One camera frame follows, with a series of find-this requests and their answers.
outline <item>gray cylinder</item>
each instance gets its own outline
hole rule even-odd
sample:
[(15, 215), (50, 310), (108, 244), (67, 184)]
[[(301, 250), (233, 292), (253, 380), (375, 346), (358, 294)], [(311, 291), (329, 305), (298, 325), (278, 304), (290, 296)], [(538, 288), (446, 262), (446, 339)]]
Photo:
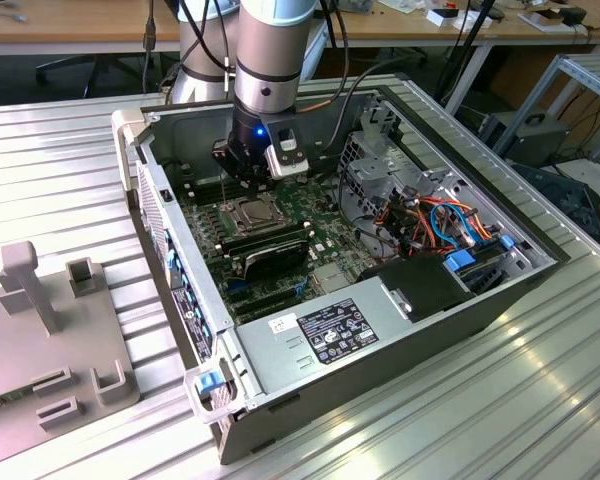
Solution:
[(235, 93), (256, 113), (291, 107), (298, 93), (311, 16), (292, 26), (262, 23), (240, 9)]

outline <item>metal slotted surface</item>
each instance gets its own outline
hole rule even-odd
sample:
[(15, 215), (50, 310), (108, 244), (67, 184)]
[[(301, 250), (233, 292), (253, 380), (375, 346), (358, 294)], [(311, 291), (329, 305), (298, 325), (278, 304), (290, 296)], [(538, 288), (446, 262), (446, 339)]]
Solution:
[(561, 58), (559, 68), (600, 95), (600, 54), (565, 56)]
[[(257, 455), (220, 466), (180, 386), (175, 342), (125, 210), (109, 114), (158, 97), (0, 108), (0, 243), (40, 269), (90, 255), (143, 399), (0, 463), (1, 478), (591, 478), (600, 476), (600, 249), (414, 85), (389, 85), (571, 255), (485, 332)], [(305, 90), (334, 88), (317, 81)], [(438, 155), (405, 127), (429, 166)]]

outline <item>black cable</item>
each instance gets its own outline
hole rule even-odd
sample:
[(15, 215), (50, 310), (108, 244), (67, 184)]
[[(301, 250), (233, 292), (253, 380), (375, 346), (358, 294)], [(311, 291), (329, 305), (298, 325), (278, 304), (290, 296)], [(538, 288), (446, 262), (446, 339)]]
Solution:
[[(204, 35), (205, 28), (207, 26), (207, 14), (209, 12), (209, 2), (210, 2), (210, 0), (205, 0), (204, 9), (202, 10), (202, 23), (200, 26), (200, 30), (203, 35)], [(159, 90), (162, 90), (162, 87), (164, 87), (164, 84), (166, 81), (168, 81), (170, 78), (172, 78), (174, 76), (177, 76), (178, 73), (180, 73), (180, 69), (182, 68), (182, 65), (184, 65), (184, 62), (187, 61), (187, 58), (189, 58), (189, 55), (191, 55), (191, 52), (193, 52), (198, 45), (200, 45), (200, 42), (198, 40), (193, 42), (193, 44), (187, 49), (187, 51), (184, 52), (184, 55), (182, 56), (182, 58), (180, 58), (180, 61), (178, 63), (176, 63), (175, 65), (173, 65), (169, 69), (169, 71), (167, 72), (165, 77), (160, 82)], [(173, 87), (175, 87), (175, 85), (176, 85), (176, 79), (174, 78), (173, 82), (169, 86), (169, 90), (167, 90), (165, 104), (169, 102), (169, 98), (171, 98), (171, 94), (173, 92)]]
[(456, 37), (456, 43), (453, 46), (453, 48), (451, 49), (451, 53), (449, 54), (449, 57), (447, 58), (447, 61), (444, 64), (444, 67), (442, 67), (442, 71), (440, 72), (440, 75), (438, 76), (438, 81), (436, 82), (436, 89), (435, 89), (434, 93), (437, 92), (438, 89), (440, 88), (440, 82), (442, 82), (442, 77), (444, 76), (444, 73), (447, 71), (447, 68), (449, 67), (449, 63), (451, 63), (451, 58), (453, 58), (453, 56), (456, 54), (456, 49), (458, 48), (458, 45), (460, 44), (460, 39), (462, 38), (462, 33), (464, 32), (464, 26), (467, 24), (467, 17), (469, 16), (470, 7), (471, 7), (471, 0), (469, 0), (467, 2), (467, 8), (464, 11), (464, 18), (462, 20), (462, 26), (460, 27), (460, 32), (458, 32), (458, 36)]
[(351, 97), (353, 96), (353, 92), (355, 91), (356, 88), (358, 88), (358, 86), (360, 85), (362, 80), (364, 80), (365, 77), (367, 77), (369, 74), (375, 72), (376, 70), (379, 70), (383, 67), (387, 67), (389, 65), (393, 65), (394, 63), (403, 62), (403, 61), (404, 61), (404, 58), (392, 58), (390, 60), (385, 60), (384, 62), (380, 62), (376, 65), (373, 65), (373, 66), (367, 68), (364, 72), (362, 72), (362, 74), (358, 78), (356, 78), (356, 80), (353, 82), (353, 84), (349, 88), (347, 95), (344, 97), (344, 102), (342, 103), (342, 107), (340, 108), (340, 116), (338, 117), (338, 122), (336, 123), (336, 126), (333, 129), (333, 134), (331, 135), (331, 139), (329, 140), (329, 143), (327, 144), (326, 147), (324, 147), (322, 149), (322, 153), (326, 152), (329, 148), (331, 148), (333, 146), (334, 142), (336, 141), (336, 138), (338, 137), (338, 132), (340, 131), (340, 128), (342, 127), (342, 121), (344, 120), (344, 116), (347, 112), (347, 107), (349, 106), (349, 102), (351, 102)]
[(230, 68), (225, 67), (224, 64), (221, 63), (220, 60), (218, 60), (213, 55), (213, 53), (211, 53), (211, 50), (209, 50), (209, 47), (207, 46), (206, 42), (204, 41), (202, 32), (200, 31), (200, 29), (198, 28), (198, 25), (196, 25), (196, 22), (193, 20), (193, 17), (191, 16), (191, 12), (189, 11), (189, 7), (187, 7), (185, 0), (180, 0), (180, 6), (182, 7), (182, 11), (184, 12), (185, 17), (187, 17), (187, 21), (189, 22), (189, 24), (191, 25), (191, 28), (193, 29), (193, 33), (195, 33), (196, 38), (200, 42), (200, 46), (204, 50), (204, 53), (207, 54), (207, 57), (209, 57), (209, 60), (211, 60), (222, 71), (224, 71), (224, 72), (231, 71)]
[(493, 7), (494, 2), (495, 0), (483, 0), (482, 6), (480, 8), (480, 13), (478, 14), (478, 18), (476, 18), (475, 23), (471, 27), (471, 31), (469, 31), (469, 35), (465, 39), (464, 44), (460, 49), (460, 54), (452, 58), (453, 63), (451, 64), (452, 66), (450, 72), (448, 74), (443, 74), (442, 76), (440, 86), (436, 90), (434, 96), (437, 102), (440, 102), (442, 100), (442, 97), (445, 95), (449, 84), (453, 81), (456, 72), (458, 70), (462, 70), (462, 66), (465, 63), (465, 60), (469, 58), (469, 55), (471, 54), (471, 47), (473, 45), (473, 41), (478, 36), (480, 28), (482, 27), (484, 20), (487, 18), (491, 7)]
[(562, 109), (562, 112), (560, 112), (560, 115), (558, 115), (558, 120), (562, 119), (564, 114), (567, 113), (567, 110), (569, 110), (571, 108), (571, 105), (573, 105), (573, 103), (582, 96), (584, 91), (585, 91), (585, 89), (581, 88), (580, 91), (578, 92), (578, 94), (575, 97), (573, 97), (571, 100), (569, 100), (569, 103), (567, 103), (567, 105)]
[[(593, 121), (592, 127), (595, 127), (597, 120), (598, 120), (598, 117), (596, 117), (596, 119)], [(590, 133), (587, 137), (585, 137), (585, 141), (582, 143), (581, 148), (584, 148), (584, 146), (587, 143), (589, 143), (591, 140), (593, 140), (593, 138), (596, 136), (596, 134), (598, 133), (599, 130), (600, 130), (600, 125), (598, 125), (598, 127), (595, 129), (594, 132)]]
[(598, 123), (598, 116), (600, 116), (600, 104), (598, 105), (598, 111), (596, 112), (595, 118), (593, 119), (591, 128), (589, 129), (589, 132), (585, 135), (584, 140), (582, 140), (582, 142), (580, 142), (580, 145), (578, 145), (578, 149), (582, 149), (584, 145), (588, 143), (588, 138), (591, 136), (591, 134), (595, 134), (594, 130), (596, 129), (596, 123)]
[[(326, 7), (326, 0), (320, 0), (320, 5), (323, 9), (328, 9), (328, 7)], [(309, 107), (301, 108), (300, 110), (298, 110), (297, 113), (312, 112), (333, 103), (342, 94), (342, 91), (344, 90), (344, 87), (347, 84), (347, 78), (349, 77), (349, 35), (347, 34), (347, 27), (344, 24), (344, 19), (342, 18), (342, 13), (340, 12), (340, 8), (338, 7), (337, 2), (332, 0), (331, 5), (333, 6), (333, 11), (336, 14), (338, 24), (340, 25), (340, 31), (342, 32), (342, 45), (344, 47), (344, 71), (342, 73), (342, 80), (340, 80), (340, 85), (338, 85), (338, 89), (333, 95), (331, 95), (329, 99), (317, 103), (315, 105), (311, 105)]]
[(325, 0), (320, 0), (320, 6), (322, 7), (322, 11), (324, 12), (324, 19), (327, 22), (327, 30), (329, 31), (329, 40), (331, 41), (331, 48), (338, 48), (338, 44), (336, 43), (336, 34), (333, 30), (333, 23), (331, 22), (331, 10), (327, 6), (327, 2)]
[(142, 93), (146, 94), (147, 87), (147, 75), (149, 73), (149, 60), (151, 59), (151, 52), (156, 49), (156, 22), (153, 16), (153, 5), (154, 0), (149, 0), (149, 17), (147, 18), (147, 24), (144, 27), (144, 38), (142, 39), (142, 46), (144, 48), (144, 67), (142, 68)]
[[(224, 28), (224, 19), (222, 18), (222, 13), (220, 12), (220, 5), (218, 4), (218, 0), (213, 0), (213, 4), (216, 6), (216, 12), (218, 12), (220, 28), (222, 29), (222, 43), (224, 43), (224, 55), (226, 58), (226, 62), (229, 63), (229, 41), (227, 40), (227, 30)], [(229, 89), (227, 89), (227, 91), (225, 92), (224, 98), (225, 100), (229, 98)]]

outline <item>motherboard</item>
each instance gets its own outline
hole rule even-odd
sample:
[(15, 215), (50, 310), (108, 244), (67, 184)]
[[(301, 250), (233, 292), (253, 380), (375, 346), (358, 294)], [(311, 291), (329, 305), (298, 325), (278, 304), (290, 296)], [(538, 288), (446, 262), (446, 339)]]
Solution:
[[(217, 202), (199, 205), (184, 200), (181, 205), (218, 291), (238, 323), (344, 288), (382, 262), (381, 249), (370, 252), (340, 215), (330, 181), (296, 177), (252, 199), (228, 199), (231, 187), (220, 189), (224, 197)], [(253, 271), (257, 264), (246, 265), (245, 257), (249, 259), (254, 249), (266, 249), (281, 235), (286, 236), (278, 242), (283, 250), (273, 256), (272, 266), (252, 274), (248, 267)], [(240, 247), (239, 242), (251, 240), (244, 255), (229, 250), (223, 254), (223, 245), (238, 242)]]

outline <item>blue connector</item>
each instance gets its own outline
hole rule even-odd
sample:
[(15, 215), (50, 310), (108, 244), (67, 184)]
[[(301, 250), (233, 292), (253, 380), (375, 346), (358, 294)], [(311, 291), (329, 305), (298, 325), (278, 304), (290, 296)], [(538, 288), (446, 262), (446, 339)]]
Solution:
[(511, 250), (513, 248), (513, 246), (516, 244), (516, 242), (513, 240), (513, 238), (511, 238), (509, 235), (501, 235), (500, 243), (507, 250)]
[(450, 253), (447, 255), (445, 263), (453, 271), (457, 272), (461, 268), (464, 268), (472, 263), (475, 263), (476, 259), (467, 252), (466, 250), (458, 250), (457, 252)]
[(173, 268), (177, 262), (178, 262), (178, 259), (176, 258), (175, 250), (169, 250), (167, 252), (167, 268), (169, 268), (169, 269)]
[(209, 373), (203, 373), (195, 379), (196, 388), (200, 395), (205, 395), (211, 390), (220, 388), (225, 383), (224, 375), (219, 370), (214, 370)]

